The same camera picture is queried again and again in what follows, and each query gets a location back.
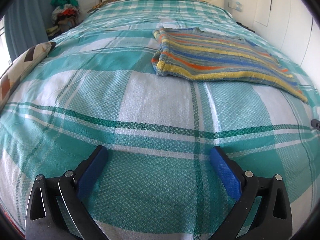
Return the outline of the blue curtain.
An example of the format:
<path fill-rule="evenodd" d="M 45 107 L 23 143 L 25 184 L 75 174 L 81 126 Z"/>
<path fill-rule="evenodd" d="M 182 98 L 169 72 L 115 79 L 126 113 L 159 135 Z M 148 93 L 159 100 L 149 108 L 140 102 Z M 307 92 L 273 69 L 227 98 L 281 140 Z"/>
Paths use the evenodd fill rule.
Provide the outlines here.
<path fill-rule="evenodd" d="M 4 34 L 11 61 L 27 49 L 49 41 L 52 0 L 14 0 L 4 15 Z"/>

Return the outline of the white wardrobe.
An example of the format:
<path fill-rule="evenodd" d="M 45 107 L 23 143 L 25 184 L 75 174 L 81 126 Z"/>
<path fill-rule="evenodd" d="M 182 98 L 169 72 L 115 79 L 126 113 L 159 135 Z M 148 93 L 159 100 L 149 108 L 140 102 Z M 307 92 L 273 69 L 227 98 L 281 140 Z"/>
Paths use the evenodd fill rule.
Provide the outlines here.
<path fill-rule="evenodd" d="M 302 0 L 257 0 L 253 28 L 309 75 L 319 71 L 319 25 Z"/>

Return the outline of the wall socket plate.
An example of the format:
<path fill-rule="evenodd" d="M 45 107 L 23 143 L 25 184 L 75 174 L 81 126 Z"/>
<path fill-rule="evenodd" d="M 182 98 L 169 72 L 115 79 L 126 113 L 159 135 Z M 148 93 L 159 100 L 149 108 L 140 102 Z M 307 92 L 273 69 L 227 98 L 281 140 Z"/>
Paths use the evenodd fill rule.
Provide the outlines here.
<path fill-rule="evenodd" d="M 238 12 L 242 12 L 243 11 L 243 5 L 238 1 L 236 1 L 236 2 L 229 1 L 228 2 L 228 7 L 233 9 L 233 10 L 236 10 Z"/>

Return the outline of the pile of colourful clothes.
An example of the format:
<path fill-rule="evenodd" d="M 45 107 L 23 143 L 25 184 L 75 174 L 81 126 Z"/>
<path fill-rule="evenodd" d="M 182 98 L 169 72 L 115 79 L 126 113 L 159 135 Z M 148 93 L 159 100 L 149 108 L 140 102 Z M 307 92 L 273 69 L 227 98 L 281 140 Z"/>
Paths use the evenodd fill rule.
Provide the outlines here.
<path fill-rule="evenodd" d="M 51 14 L 53 26 L 46 29 L 49 40 L 73 29 L 79 24 L 81 9 L 77 0 L 51 0 L 54 7 Z"/>

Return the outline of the teal plaid bedspread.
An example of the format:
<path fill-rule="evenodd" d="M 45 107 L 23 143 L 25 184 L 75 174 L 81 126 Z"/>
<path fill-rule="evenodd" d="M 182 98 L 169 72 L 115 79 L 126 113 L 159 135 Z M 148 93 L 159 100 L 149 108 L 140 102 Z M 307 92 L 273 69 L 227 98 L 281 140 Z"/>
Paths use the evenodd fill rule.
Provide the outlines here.
<path fill-rule="evenodd" d="M 303 103 L 246 82 L 160 77 L 159 27 L 235 36 L 297 79 Z M 191 0 L 109 3 L 56 47 L 1 113 L 1 206 L 24 230 L 35 177 L 76 168 L 98 145 L 108 162 L 85 206 L 110 239 L 207 239 L 233 206 L 209 163 L 221 146 L 243 169 L 280 174 L 297 231 L 319 201 L 319 92 L 302 68 L 213 5 Z"/>

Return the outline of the patterned cushion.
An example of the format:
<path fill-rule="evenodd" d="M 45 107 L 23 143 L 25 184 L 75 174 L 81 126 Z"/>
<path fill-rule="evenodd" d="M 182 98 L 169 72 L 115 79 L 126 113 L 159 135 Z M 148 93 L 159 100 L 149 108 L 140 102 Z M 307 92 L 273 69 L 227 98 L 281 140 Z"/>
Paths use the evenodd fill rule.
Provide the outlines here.
<path fill-rule="evenodd" d="M 1 111 L 12 93 L 29 73 L 55 48 L 55 42 L 43 42 L 30 47 L 1 76 Z"/>

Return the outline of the striped knit sweater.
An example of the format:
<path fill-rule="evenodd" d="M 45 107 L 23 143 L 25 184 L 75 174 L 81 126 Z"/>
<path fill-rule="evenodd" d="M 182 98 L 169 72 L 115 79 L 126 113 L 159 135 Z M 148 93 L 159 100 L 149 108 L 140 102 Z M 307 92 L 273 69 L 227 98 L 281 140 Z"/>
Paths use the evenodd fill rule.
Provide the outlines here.
<path fill-rule="evenodd" d="M 257 83 L 279 88 L 307 102 L 289 69 L 249 40 L 207 33 L 199 28 L 159 27 L 153 36 L 159 48 L 151 63 L 158 76 Z"/>

